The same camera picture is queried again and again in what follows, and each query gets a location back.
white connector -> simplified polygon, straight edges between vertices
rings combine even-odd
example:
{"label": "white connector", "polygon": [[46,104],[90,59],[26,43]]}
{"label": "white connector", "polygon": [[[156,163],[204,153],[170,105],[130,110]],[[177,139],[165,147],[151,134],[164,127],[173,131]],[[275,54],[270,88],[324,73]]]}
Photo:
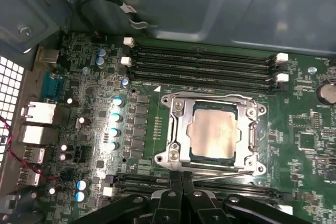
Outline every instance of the white connector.
{"label": "white connector", "polygon": [[103,196],[112,197],[112,195],[113,195],[113,187],[105,186],[103,188]]}
{"label": "white connector", "polygon": [[275,56],[275,62],[279,63],[279,62],[287,62],[288,61],[288,54],[285,54],[283,52],[278,53]]}
{"label": "white connector", "polygon": [[135,46],[134,39],[132,37],[124,37],[124,45],[133,48]]}
{"label": "white connector", "polygon": [[289,74],[287,73],[279,73],[275,76],[276,82],[288,82],[289,81]]}
{"label": "white connector", "polygon": [[132,59],[130,57],[123,56],[123,57],[121,57],[120,63],[122,65],[131,67],[132,66]]}

green circuit board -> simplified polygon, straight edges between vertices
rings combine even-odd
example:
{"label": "green circuit board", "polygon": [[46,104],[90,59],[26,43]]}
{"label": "green circuit board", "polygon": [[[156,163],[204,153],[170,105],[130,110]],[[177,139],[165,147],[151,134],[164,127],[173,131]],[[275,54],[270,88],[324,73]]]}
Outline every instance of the green circuit board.
{"label": "green circuit board", "polygon": [[[174,49],[193,49],[269,57],[272,52],[189,44],[174,41],[138,39],[142,45]],[[107,174],[117,172],[167,176],[167,170],[157,166],[153,156],[165,150],[168,131],[169,110],[160,103],[162,96],[179,91],[193,91],[206,94],[230,94],[232,91],[174,86],[151,82],[133,81],[123,87],[124,73],[118,68],[122,52],[122,38],[108,38],[104,44],[92,43],[91,36],[69,34],[62,43],[63,54],[71,60],[69,74],[65,74],[59,104],[68,98],[79,101],[80,106],[71,109],[69,125],[62,130],[59,145],[73,144],[87,146],[85,160],[81,163],[58,162],[57,150],[51,172],[73,170],[72,180],[65,182],[65,190],[57,196],[46,196],[40,204],[47,214],[46,223],[71,223],[71,221],[99,208],[103,181]],[[107,66],[100,69],[95,64],[97,50],[107,51]],[[90,74],[82,74],[83,67],[90,68]],[[267,186],[292,193],[294,215],[312,223],[333,223],[336,216],[336,166],[328,162],[335,157],[336,109],[320,103],[316,88],[324,80],[335,79],[336,68],[329,67],[325,58],[289,55],[288,91],[274,94],[243,93],[253,97],[268,109],[259,123],[258,151],[260,161],[267,172],[253,178],[231,179],[232,183]],[[317,73],[310,74],[309,67],[316,67]],[[121,97],[124,106],[113,106],[115,97]],[[110,114],[117,112],[123,121],[111,122]],[[79,116],[92,119],[88,126],[76,128]],[[146,123],[135,125],[134,119],[145,118]],[[118,128],[121,135],[115,139],[117,150],[110,146],[107,132]],[[75,202],[76,182],[90,181],[86,199]]]}

red and black wire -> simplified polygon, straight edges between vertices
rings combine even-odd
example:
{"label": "red and black wire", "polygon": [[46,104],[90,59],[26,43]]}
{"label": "red and black wire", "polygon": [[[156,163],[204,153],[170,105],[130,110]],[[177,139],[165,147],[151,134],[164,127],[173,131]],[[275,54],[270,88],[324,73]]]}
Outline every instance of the red and black wire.
{"label": "red and black wire", "polygon": [[17,161],[22,163],[26,168],[31,169],[34,173],[37,173],[40,175],[41,178],[47,179],[47,180],[52,180],[55,182],[59,181],[59,178],[52,177],[52,176],[46,176],[43,174],[39,169],[36,169],[32,167],[29,163],[27,163],[23,158],[18,157],[13,151],[12,151],[12,140],[13,140],[13,133],[12,133],[12,128],[10,125],[7,123],[7,120],[4,119],[2,116],[0,116],[0,121],[5,124],[5,128],[8,130],[8,140],[7,140],[7,146],[6,146],[6,151],[9,153],[9,155],[13,158],[15,158]]}

black cable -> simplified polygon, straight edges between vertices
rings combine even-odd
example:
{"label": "black cable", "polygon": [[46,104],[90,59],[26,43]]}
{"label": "black cable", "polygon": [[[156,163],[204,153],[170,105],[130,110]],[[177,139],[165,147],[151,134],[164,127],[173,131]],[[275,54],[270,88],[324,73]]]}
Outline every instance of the black cable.
{"label": "black cable", "polygon": [[[94,34],[98,37],[101,37],[102,34],[100,31],[98,31],[97,29],[95,29],[94,25],[92,24],[92,22],[84,15],[83,11],[82,11],[82,7],[84,4],[91,2],[91,1],[95,1],[95,0],[80,0],[78,1],[77,5],[76,5],[76,11],[78,13],[78,16],[80,18],[80,20],[91,30],[94,32]],[[124,2],[121,0],[104,0],[107,2],[111,2],[114,3],[116,5],[118,5],[119,7],[121,7]],[[127,15],[130,17],[131,20],[135,21],[135,22],[139,22],[139,16],[137,15],[137,13],[127,13]]]}

motherboard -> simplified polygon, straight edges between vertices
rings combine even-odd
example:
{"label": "motherboard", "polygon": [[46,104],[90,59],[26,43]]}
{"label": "motherboard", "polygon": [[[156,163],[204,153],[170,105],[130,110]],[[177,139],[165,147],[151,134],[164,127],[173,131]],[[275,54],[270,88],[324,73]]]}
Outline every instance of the motherboard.
{"label": "motherboard", "polygon": [[219,198],[277,191],[291,214],[336,221],[333,60],[78,33],[60,54],[69,69],[47,72],[40,97],[70,108],[50,162],[61,183],[44,184],[38,198],[46,223],[150,196],[169,169],[245,173],[199,186]]}

